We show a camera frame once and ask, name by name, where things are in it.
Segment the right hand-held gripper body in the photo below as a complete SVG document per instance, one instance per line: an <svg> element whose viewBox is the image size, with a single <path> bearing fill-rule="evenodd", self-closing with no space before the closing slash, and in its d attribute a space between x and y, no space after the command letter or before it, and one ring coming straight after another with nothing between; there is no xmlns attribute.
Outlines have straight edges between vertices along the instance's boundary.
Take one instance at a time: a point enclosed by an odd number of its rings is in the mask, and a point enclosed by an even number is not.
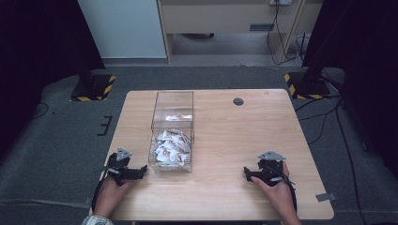
<svg viewBox="0 0 398 225"><path fill-rule="evenodd" d="M257 165L261 170L260 179L263 182L273 187L283 180L283 161L285 156L274 151L268 151L257 157L260 159Z"/></svg>

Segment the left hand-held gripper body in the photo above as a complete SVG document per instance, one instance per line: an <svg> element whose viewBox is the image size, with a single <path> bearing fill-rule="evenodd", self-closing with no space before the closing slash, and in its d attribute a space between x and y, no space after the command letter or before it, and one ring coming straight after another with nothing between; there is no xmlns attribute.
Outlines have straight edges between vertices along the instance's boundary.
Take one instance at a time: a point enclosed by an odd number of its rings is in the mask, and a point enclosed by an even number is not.
<svg viewBox="0 0 398 225"><path fill-rule="evenodd" d="M116 183L121 187L124 180L123 175L128 171L131 152L118 147L107 160L105 171L111 175Z"/></svg>

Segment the person's right hand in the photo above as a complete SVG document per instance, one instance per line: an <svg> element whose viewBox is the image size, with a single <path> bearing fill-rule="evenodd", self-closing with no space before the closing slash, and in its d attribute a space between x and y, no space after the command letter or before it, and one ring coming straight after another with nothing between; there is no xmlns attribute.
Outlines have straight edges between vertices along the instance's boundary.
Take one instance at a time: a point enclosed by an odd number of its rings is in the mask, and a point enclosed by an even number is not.
<svg viewBox="0 0 398 225"><path fill-rule="evenodd" d="M282 210L295 210L290 188L285 182L279 182L274 187L270 187L257 177L253 177L252 181L266 193L268 200L278 214Z"/></svg>

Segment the person's left hand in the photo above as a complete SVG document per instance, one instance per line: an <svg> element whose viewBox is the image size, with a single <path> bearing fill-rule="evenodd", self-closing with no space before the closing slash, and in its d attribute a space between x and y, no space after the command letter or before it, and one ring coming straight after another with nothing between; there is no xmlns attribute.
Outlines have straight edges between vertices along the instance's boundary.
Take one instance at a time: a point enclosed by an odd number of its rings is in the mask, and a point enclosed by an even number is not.
<svg viewBox="0 0 398 225"><path fill-rule="evenodd" d="M134 181L127 181L119 186L113 177L107 177L99 190L93 214L108 218L134 185Z"/></svg>

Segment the pile of white packets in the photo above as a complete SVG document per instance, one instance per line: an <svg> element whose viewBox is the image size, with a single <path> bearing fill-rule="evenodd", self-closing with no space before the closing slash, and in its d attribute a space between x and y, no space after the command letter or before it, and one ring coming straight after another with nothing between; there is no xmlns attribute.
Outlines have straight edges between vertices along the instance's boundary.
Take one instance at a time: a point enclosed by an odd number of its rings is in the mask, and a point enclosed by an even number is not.
<svg viewBox="0 0 398 225"><path fill-rule="evenodd" d="M154 138L150 150L161 166L184 166L191 161L191 138L178 129L166 129Z"/></svg>

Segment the clear plastic box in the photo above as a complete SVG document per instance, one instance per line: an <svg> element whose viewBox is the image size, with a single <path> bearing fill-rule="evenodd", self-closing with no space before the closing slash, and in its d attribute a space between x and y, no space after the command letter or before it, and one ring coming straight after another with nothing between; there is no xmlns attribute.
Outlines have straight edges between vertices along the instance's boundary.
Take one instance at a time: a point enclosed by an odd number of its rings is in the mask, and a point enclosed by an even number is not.
<svg viewBox="0 0 398 225"><path fill-rule="evenodd" d="M159 91L148 163L156 172L190 172L194 143L193 91Z"/></svg>

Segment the grey tape piece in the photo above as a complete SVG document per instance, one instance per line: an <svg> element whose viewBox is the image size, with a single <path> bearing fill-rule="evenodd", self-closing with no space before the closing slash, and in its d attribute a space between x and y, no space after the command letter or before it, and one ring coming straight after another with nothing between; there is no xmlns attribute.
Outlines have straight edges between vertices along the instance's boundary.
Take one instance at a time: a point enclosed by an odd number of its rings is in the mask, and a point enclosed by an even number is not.
<svg viewBox="0 0 398 225"><path fill-rule="evenodd" d="M322 194L317 194L316 199L319 202L335 201L337 199L337 196L335 193L322 193Z"/></svg>

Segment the black stand base yellow stripes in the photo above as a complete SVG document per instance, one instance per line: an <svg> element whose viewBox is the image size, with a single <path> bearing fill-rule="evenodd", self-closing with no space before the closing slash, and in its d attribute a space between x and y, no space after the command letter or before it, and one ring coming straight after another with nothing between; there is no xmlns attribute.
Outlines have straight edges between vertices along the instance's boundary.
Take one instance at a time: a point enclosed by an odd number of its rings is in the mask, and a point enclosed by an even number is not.
<svg viewBox="0 0 398 225"><path fill-rule="evenodd" d="M88 74L80 75L79 81L70 94L70 101L104 100L108 97L115 82L112 74Z"/></svg>
<svg viewBox="0 0 398 225"><path fill-rule="evenodd" d="M294 99L330 98L330 90L321 78L319 67L288 72L284 76L288 90Z"/></svg>

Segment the black curtain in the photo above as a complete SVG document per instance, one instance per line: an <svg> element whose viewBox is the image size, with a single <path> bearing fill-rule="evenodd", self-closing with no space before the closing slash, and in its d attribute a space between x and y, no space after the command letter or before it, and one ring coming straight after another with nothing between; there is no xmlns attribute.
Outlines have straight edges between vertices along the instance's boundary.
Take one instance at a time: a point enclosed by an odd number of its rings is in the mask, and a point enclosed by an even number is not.
<svg viewBox="0 0 398 225"><path fill-rule="evenodd" d="M78 0L0 0L0 162L43 88L79 65L104 67Z"/></svg>
<svg viewBox="0 0 398 225"><path fill-rule="evenodd" d="M365 146L398 178L398 0L324 0L304 66L339 68Z"/></svg>

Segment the white cabinet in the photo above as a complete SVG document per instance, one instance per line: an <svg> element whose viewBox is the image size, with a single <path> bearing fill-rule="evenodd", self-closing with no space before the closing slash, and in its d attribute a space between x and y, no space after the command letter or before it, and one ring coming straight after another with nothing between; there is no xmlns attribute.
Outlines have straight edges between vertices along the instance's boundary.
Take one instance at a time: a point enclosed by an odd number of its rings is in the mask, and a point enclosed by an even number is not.
<svg viewBox="0 0 398 225"><path fill-rule="evenodd" d="M157 0L78 0L105 59L165 58Z"/></svg>

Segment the light wooden desk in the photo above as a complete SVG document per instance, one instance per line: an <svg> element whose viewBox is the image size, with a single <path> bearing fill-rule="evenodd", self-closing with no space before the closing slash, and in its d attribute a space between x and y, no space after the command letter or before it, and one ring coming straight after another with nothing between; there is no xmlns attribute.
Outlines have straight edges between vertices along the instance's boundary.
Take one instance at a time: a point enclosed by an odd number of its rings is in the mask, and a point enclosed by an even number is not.
<svg viewBox="0 0 398 225"><path fill-rule="evenodd" d="M157 0L166 53L176 34L267 32L276 61L287 59L298 34L310 34L324 0L293 0L270 6L269 0Z"/></svg>

